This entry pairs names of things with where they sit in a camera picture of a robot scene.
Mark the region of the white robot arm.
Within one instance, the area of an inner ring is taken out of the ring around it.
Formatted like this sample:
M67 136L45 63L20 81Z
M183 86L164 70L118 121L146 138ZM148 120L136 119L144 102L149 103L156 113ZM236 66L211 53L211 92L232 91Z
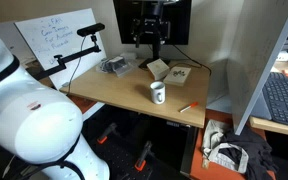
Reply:
M34 79L0 39L0 146L51 180L109 180L82 126L81 110Z

